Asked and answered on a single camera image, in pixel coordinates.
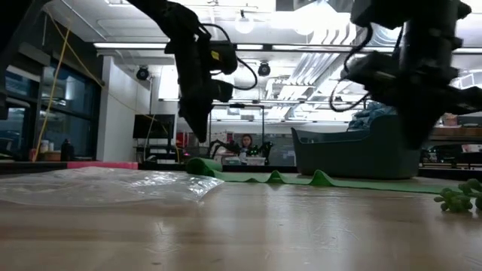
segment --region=wooden table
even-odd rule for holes
[[[432,198],[228,183],[199,206],[2,203],[0,270],[481,270],[482,218]]]

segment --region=glass wall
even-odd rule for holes
[[[92,149],[92,136],[90,136],[92,123],[90,120],[81,119],[72,115],[64,114],[58,111],[46,113],[40,111],[38,119],[38,131],[44,124],[45,116],[47,117],[47,125],[44,131],[44,140],[53,143],[55,150],[59,150],[62,143],[68,139],[75,150],[75,156],[90,157],[95,150]]]
[[[93,81],[64,65],[58,71],[54,86],[56,67],[55,62],[44,68],[37,133],[40,133],[47,118],[42,140],[53,143],[54,150],[59,151],[62,143],[68,139],[76,157],[94,158],[100,91]],[[52,104],[47,113],[52,92]]]
[[[8,118],[0,120],[0,159],[29,160],[45,118],[42,140],[53,143],[52,152],[60,152],[62,143],[69,139],[76,157],[95,159],[100,89],[90,79],[63,65],[50,111],[46,113],[56,66],[54,62],[45,67],[42,75],[15,67],[6,71]]]
[[[55,72],[56,65],[44,69],[41,101],[45,105],[48,105],[50,100]],[[95,87],[85,78],[70,72],[66,68],[61,68],[55,83],[52,104],[75,113],[91,115],[95,92]]]

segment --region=computer screen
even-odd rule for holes
[[[136,115],[134,122],[134,139],[168,139],[174,135],[174,120],[173,114],[150,114],[150,115]]]

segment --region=clear plastic sheet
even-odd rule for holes
[[[37,206],[197,202],[223,181],[184,172],[88,167],[0,179],[0,200]]]

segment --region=window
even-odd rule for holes
[[[0,120],[0,154],[26,156],[24,126],[28,109],[8,105],[8,119]]]
[[[38,120],[38,132],[41,131],[45,111],[40,111]],[[53,149],[60,151],[62,143],[69,139],[74,147],[76,157],[92,157],[93,137],[91,132],[91,122],[79,117],[74,117],[57,111],[50,111],[47,117],[47,126],[44,131],[44,140],[53,142]]]
[[[44,68],[41,100],[45,105],[48,104],[50,99],[55,71],[56,64]],[[90,81],[69,71],[68,68],[61,67],[53,92],[52,105],[72,112],[91,115],[95,92],[96,88]]]
[[[5,88],[10,93],[32,96],[34,81],[13,72],[5,71]]]

